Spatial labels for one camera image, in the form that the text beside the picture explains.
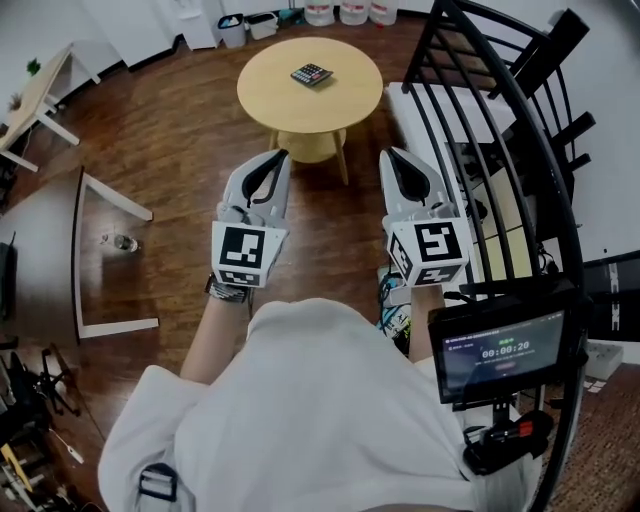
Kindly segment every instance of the digital timer display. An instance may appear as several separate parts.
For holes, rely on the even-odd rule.
[[[445,339],[447,385],[467,385],[540,370],[556,363],[564,312],[500,329]]]

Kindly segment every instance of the round wooden table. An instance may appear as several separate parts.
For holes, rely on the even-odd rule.
[[[291,73],[305,64],[333,71],[333,76],[315,87],[302,85]],[[382,76],[374,62],[351,45],[322,37],[274,44],[253,57],[238,79],[242,107],[273,130],[271,149],[279,145],[303,163],[336,155],[345,185],[346,128],[371,114],[381,96]]]

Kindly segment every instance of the white shirt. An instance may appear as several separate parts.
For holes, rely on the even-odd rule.
[[[433,360],[411,364],[351,308],[270,303],[213,385],[145,371],[105,445],[100,488],[112,512],[134,510],[141,470],[169,450],[198,511],[521,510],[539,461],[475,477],[463,422],[439,403]]]

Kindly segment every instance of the black metal railing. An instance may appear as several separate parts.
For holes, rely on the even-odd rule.
[[[528,36],[530,42],[526,46],[519,46],[495,36],[483,35],[467,14],[484,17],[492,22],[500,23],[509,29],[518,31]],[[518,20],[468,0],[436,0],[433,6],[429,20],[411,59],[402,89],[404,93],[410,93],[416,103],[431,144],[436,152],[436,158],[446,189],[452,202],[455,202],[451,193],[454,184],[451,183],[452,179],[449,177],[447,168],[443,163],[444,157],[436,140],[436,130],[431,125],[432,122],[435,124],[436,120],[428,117],[422,104],[424,100],[420,98],[421,95],[424,98],[423,90],[426,92],[432,111],[437,118],[437,124],[442,128],[442,133],[450,150],[450,159],[453,164],[455,178],[460,183],[467,199],[467,215],[475,231],[479,263],[484,275],[484,282],[470,283],[465,286],[469,293],[486,294],[488,296],[504,293],[500,290],[504,290],[505,286],[508,288],[519,280],[515,276],[513,254],[509,246],[500,203],[491,181],[489,166],[487,165],[485,154],[478,143],[478,137],[474,133],[472,123],[465,112],[468,107],[463,108],[461,105],[456,87],[464,87],[471,93],[491,133],[493,139],[492,148],[498,153],[498,159],[506,170],[527,244],[527,257],[532,274],[532,277],[527,279],[543,280],[544,277],[541,276],[542,272],[538,261],[536,226],[532,221],[531,212],[525,200],[518,169],[512,158],[512,151],[503,135],[505,128],[502,127],[501,130],[498,126],[489,106],[499,95],[502,96],[502,100],[510,107],[515,117],[515,123],[512,126],[517,127],[520,135],[518,138],[519,147],[526,146],[528,168],[535,171],[536,179],[544,185],[545,208],[552,208],[556,216],[555,230],[564,275],[578,289],[583,288],[583,262],[578,232],[571,209],[570,197],[565,187],[564,169],[561,169],[556,154],[560,149],[564,152],[564,146],[588,129],[593,122],[593,118],[590,115],[586,117],[585,115],[580,116],[575,121],[572,119],[564,77],[559,69],[560,63],[584,37],[586,31],[588,31],[586,25],[571,11],[565,11],[558,19],[553,30],[546,34]],[[517,50],[520,54],[513,61],[505,61],[496,52],[494,48],[496,44]],[[445,60],[439,58],[440,53],[445,54]],[[467,64],[469,57],[474,58],[474,66],[471,68]],[[481,67],[478,67],[478,62],[475,61],[476,58],[482,63]],[[558,74],[562,100],[567,111],[568,126],[564,128],[560,125],[558,108],[548,83],[549,77],[553,73]],[[491,80],[490,84],[486,82],[487,78]],[[450,128],[450,120],[447,119],[441,104],[442,101],[445,101],[443,100],[444,96],[437,94],[434,90],[436,84],[442,87],[446,93],[447,106],[452,106],[455,111],[457,117],[455,119],[456,125],[459,123],[462,126],[466,137],[467,154],[470,151],[471,156],[478,163],[479,175],[484,184],[489,208],[495,220],[497,239],[500,244],[500,253],[507,281],[493,280],[482,221],[476,207],[470,178],[463,165],[460,144],[454,139]],[[553,121],[556,123],[557,134],[553,137],[549,130],[548,120],[545,119],[538,99],[534,96],[535,92],[540,88],[547,95]],[[489,93],[483,93],[483,89],[489,91]],[[533,107],[538,112],[537,116],[530,108],[529,99],[531,99]],[[574,156],[574,166],[576,165],[576,160],[580,158],[575,159]],[[583,332],[578,331],[574,334],[573,350],[577,352],[585,343],[585,336]],[[556,442],[551,453],[550,463],[538,488],[531,510],[544,509],[550,500],[555,483],[566,461],[570,441],[575,430],[583,378],[584,373],[581,368],[576,367],[575,370],[568,371],[564,387],[563,410],[556,432]],[[536,396],[538,395],[542,396],[542,389],[537,390]],[[537,402],[541,406],[542,400],[539,399]]]

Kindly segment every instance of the plastic bottle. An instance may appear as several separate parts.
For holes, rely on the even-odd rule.
[[[342,0],[340,3],[340,21],[345,25],[362,25],[368,15],[367,0]]]
[[[398,17],[398,0],[372,0],[369,18],[376,25],[393,25]]]
[[[332,0],[305,0],[304,19],[315,27],[331,25],[336,21]]]

